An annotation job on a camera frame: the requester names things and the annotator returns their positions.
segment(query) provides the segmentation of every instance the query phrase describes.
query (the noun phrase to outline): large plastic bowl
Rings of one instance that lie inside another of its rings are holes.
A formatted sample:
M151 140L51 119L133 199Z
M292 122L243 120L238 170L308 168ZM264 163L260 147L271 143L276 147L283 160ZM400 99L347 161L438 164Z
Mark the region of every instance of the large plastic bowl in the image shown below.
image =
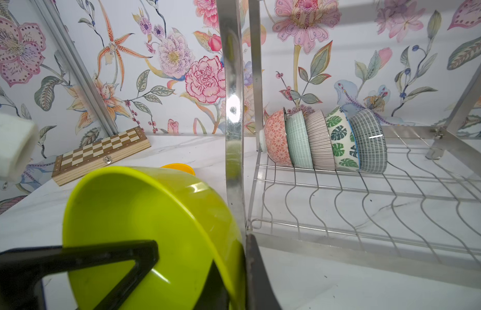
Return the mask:
M231 306L244 307L240 230L206 183L173 169L106 167L77 184L65 211L64 247L146 239L158 243L159 261L121 309L192 309L213 261ZM133 265L69 272L79 308L93 309Z

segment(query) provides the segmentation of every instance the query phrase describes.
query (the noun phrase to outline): checkered pattern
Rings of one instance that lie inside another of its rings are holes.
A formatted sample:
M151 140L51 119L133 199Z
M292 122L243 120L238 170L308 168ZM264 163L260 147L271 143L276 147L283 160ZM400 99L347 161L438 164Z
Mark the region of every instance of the checkered pattern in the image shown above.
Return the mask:
M383 173L387 168L387 146L380 122L367 108L356 113L349 122L360 151L361 170Z
M81 162L108 153L110 150L131 143L140 139L135 128L129 129L124 133L112 135L101 141L95 142L63 154L60 170L75 166Z

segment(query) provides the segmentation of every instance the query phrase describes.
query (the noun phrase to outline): leaf patterned bowl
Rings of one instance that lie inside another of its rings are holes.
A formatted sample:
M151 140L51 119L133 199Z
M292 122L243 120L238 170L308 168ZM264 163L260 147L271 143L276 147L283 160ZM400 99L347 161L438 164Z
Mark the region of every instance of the leaf patterned bowl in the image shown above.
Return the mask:
M287 142L289 154L294 166L313 169L313 159L306 132L306 122L302 111L295 113L287 119Z
M332 152L337 168L358 171L360 157L351 124L344 110L337 106L325 117L332 141Z
M276 111L265 122L264 136L268 156L277 164L292 167L287 144L285 108Z
M308 116L306 131L314 167L323 170L335 170L332 142L322 111L317 110Z
M367 108L356 113L349 122L360 150L361 170L383 173L387 168L387 145L380 122Z

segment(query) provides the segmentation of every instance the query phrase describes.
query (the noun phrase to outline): dish rack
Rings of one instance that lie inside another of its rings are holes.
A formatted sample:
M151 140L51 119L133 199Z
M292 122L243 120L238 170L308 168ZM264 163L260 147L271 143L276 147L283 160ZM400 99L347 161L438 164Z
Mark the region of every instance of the dish rack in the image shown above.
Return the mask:
M260 246L321 257L331 252L357 258L356 264L481 288L481 153L455 134L481 95L481 66L443 127L382 127L383 174L281 167L259 151L244 197L237 5L217 2L230 111L227 197L239 226ZM263 127L259 5L249 1L257 132Z

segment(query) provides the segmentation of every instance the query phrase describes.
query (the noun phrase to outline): folding chess set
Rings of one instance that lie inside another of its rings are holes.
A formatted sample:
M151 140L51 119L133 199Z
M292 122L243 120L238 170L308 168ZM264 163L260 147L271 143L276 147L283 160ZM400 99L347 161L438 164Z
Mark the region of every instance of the folding chess set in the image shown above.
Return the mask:
M63 185L150 146L142 129L135 127L58 156L52 178Z

